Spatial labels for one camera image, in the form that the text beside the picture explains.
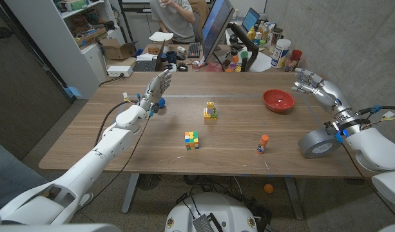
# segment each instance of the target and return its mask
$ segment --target table leg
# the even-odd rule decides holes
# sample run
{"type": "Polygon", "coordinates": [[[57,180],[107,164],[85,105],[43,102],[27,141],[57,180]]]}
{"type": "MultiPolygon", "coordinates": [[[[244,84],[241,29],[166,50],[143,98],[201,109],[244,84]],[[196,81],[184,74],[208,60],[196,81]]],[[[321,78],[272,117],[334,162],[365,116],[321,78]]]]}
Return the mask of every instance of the table leg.
{"type": "Polygon", "coordinates": [[[126,196],[124,197],[124,202],[122,203],[121,210],[123,213],[128,213],[128,211],[130,210],[131,203],[134,199],[134,193],[137,188],[137,181],[139,180],[139,176],[139,173],[132,173],[130,175],[130,179],[127,185],[126,196]]]}
{"type": "Polygon", "coordinates": [[[296,219],[303,220],[303,211],[302,206],[300,205],[300,199],[298,190],[296,189],[296,183],[294,182],[294,178],[285,177],[286,189],[289,194],[290,201],[292,203],[293,213],[296,219]]]}

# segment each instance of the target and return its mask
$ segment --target chair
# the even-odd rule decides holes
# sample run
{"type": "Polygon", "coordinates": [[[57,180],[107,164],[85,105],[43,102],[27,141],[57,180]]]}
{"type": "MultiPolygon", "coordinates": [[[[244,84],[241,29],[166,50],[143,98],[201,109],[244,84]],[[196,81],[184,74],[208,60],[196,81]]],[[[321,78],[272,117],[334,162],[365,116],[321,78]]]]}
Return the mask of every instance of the chair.
{"type": "Polygon", "coordinates": [[[203,42],[203,25],[209,15],[209,8],[207,7],[206,0],[189,0],[191,9],[196,18],[196,22],[193,25],[193,31],[195,33],[196,42],[203,42]]]}

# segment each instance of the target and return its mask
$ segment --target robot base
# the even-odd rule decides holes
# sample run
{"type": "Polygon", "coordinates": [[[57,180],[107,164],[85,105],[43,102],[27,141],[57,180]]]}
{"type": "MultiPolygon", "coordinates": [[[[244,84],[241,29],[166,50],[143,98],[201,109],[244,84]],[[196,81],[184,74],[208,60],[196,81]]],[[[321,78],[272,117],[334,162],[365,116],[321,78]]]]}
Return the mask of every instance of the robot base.
{"type": "MultiPolygon", "coordinates": [[[[257,231],[253,214],[241,202],[221,193],[200,193],[193,195],[196,207],[201,215],[212,213],[223,231],[257,231]]],[[[195,218],[198,218],[196,207],[191,197],[184,200],[195,218]]],[[[216,229],[213,221],[210,222],[213,231],[216,229]]],[[[165,225],[165,232],[196,231],[193,226],[193,217],[190,210],[180,202],[169,213],[165,225]]]]}

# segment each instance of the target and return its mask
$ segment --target silver tape roll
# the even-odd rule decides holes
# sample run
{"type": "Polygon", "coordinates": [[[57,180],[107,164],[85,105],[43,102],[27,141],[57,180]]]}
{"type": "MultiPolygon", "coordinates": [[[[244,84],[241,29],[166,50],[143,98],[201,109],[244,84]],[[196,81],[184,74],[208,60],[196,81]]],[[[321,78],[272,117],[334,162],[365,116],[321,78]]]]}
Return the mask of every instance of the silver tape roll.
{"type": "Polygon", "coordinates": [[[340,143],[333,135],[328,135],[325,129],[319,129],[301,138],[298,145],[306,158],[318,158],[338,149],[340,143]]]}

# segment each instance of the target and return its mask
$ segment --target red bowl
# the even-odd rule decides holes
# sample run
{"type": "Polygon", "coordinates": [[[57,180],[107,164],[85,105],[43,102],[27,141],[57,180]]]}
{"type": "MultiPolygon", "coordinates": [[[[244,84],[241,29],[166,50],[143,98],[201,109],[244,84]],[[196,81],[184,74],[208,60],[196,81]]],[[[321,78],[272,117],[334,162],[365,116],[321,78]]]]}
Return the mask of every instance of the red bowl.
{"type": "Polygon", "coordinates": [[[284,112],[294,106],[292,95],[283,90],[267,90],[263,93],[263,101],[267,109],[273,112],[284,112]]]}

